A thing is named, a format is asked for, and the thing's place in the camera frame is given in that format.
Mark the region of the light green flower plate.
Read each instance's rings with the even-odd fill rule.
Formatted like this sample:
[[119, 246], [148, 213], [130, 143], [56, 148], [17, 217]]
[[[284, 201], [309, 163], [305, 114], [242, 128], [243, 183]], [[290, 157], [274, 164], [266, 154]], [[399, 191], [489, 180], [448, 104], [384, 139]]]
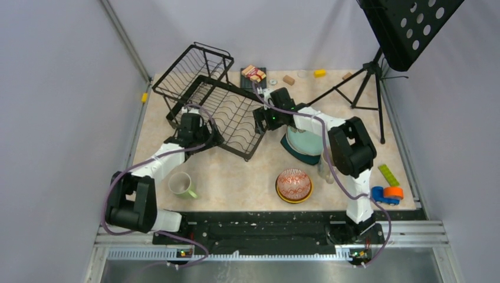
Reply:
[[298, 153], [318, 156], [323, 152], [322, 138], [310, 131], [298, 130], [288, 126], [286, 139], [288, 144]]

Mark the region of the black wire dish rack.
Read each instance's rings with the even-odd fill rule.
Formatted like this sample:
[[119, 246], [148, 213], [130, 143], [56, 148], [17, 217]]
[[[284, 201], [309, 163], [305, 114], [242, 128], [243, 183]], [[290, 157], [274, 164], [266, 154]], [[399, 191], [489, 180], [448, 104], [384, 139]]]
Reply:
[[245, 161], [256, 152], [263, 134], [255, 130], [253, 111], [262, 106], [251, 92], [229, 80], [234, 58], [228, 51], [194, 42], [153, 84], [169, 112], [166, 120], [179, 127], [181, 109], [194, 103], [215, 119], [224, 143], [220, 147]]

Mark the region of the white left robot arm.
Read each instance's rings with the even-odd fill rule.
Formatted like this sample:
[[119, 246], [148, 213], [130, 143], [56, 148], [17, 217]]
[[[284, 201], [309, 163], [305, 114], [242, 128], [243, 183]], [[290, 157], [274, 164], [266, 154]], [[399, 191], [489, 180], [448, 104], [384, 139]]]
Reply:
[[185, 113], [174, 135], [155, 154], [132, 167], [116, 172], [110, 183], [101, 225], [149, 233], [166, 231], [174, 243], [183, 243], [189, 228], [179, 212], [159, 209], [156, 187], [176, 167], [196, 153], [219, 146], [224, 141], [215, 120], [197, 112]]

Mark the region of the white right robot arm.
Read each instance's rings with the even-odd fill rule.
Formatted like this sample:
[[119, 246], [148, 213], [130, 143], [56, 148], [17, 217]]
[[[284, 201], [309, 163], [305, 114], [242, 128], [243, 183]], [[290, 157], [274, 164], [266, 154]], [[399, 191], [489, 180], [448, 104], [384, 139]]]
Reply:
[[286, 88], [275, 91], [253, 86], [263, 106], [253, 112], [257, 133], [276, 130], [283, 125], [313, 133], [322, 138], [327, 165], [341, 190], [349, 198], [346, 236], [363, 242], [374, 225], [371, 207], [370, 176], [375, 146], [363, 121], [358, 117], [340, 119], [304, 103], [295, 104]]

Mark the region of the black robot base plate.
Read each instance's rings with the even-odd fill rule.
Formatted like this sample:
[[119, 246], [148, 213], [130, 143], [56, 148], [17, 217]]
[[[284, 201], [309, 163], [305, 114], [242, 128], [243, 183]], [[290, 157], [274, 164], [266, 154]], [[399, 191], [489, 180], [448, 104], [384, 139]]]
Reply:
[[348, 255], [370, 259], [387, 233], [373, 217], [356, 228], [342, 211], [183, 212], [177, 232], [154, 232], [153, 244], [186, 244], [187, 255]]

